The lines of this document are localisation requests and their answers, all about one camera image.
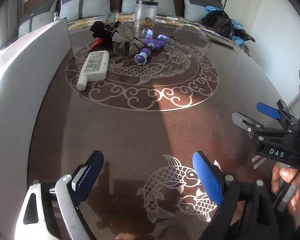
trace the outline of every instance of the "white plastic bottle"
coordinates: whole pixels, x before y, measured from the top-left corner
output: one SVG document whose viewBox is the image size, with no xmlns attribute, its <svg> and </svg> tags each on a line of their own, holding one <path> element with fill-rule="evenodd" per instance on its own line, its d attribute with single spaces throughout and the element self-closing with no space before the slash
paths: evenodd
<svg viewBox="0 0 300 240">
<path fill-rule="evenodd" d="M 80 71 L 77 90 L 85 90 L 90 81 L 104 80 L 107 76 L 108 64 L 108 51 L 90 52 Z"/>
</svg>

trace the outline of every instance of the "blue gripper pad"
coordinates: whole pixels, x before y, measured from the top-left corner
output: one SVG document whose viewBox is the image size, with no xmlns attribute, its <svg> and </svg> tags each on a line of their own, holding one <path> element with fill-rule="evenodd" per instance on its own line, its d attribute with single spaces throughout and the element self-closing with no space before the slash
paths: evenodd
<svg viewBox="0 0 300 240">
<path fill-rule="evenodd" d="M 281 115 L 279 114 L 279 111 L 275 108 L 272 108 L 271 106 L 267 106 L 264 103 L 257 103 L 257 110 L 273 119 L 280 119 Z"/>
<path fill-rule="evenodd" d="M 223 202 L 222 187 L 213 170 L 210 169 L 212 164 L 202 152 L 195 152 L 192 156 L 192 165 L 209 199 L 218 206 L 221 205 Z"/>
<path fill-rule="evenodd" d="M 81 175 L 76 186 L 75 202 L 79 205 L 82 201 L 86 201 L 89 193 L 99 176 L 103 167 L 103 154 L 100 151 L 94 151 L 84 166 L 87 166 Z"/>
</svg>

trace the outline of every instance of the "perfume bottle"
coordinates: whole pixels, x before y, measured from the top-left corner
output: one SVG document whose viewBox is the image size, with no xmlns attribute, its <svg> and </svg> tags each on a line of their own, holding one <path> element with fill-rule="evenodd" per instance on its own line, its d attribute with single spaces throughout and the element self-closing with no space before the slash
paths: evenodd
<svg viewBox="0 0 300 240">
<path fill-rule="evenodd" d="M 53 18 L 54 21 L 58 21 L 59 20 L 59 15 L 57 12 L 54 13 L 54 18 Z"/>
</svg>

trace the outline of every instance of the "curtain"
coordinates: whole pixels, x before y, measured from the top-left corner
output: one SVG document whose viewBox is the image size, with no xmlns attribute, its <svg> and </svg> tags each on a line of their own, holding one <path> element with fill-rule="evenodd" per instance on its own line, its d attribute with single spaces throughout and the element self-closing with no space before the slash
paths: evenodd
<svg viewBox="0 0 300 240">
<path fill-rule="evenodd" d="M 0 49 L 18 39 L 23 0 L 6 0 L 0 8 Z"/>
</svg>

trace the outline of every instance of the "clear plastic jar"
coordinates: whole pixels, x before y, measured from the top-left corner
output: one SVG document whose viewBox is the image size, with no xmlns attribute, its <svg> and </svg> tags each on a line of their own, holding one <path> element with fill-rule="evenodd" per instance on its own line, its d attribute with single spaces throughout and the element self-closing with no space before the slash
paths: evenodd
<svg viewBox="0 0 300 240">
<path fill-rule="evenodd" d="M 154 28 L 157 6 L 157 2 L 137 0 L 134 26 L 148 29 Z"/>
</svg>

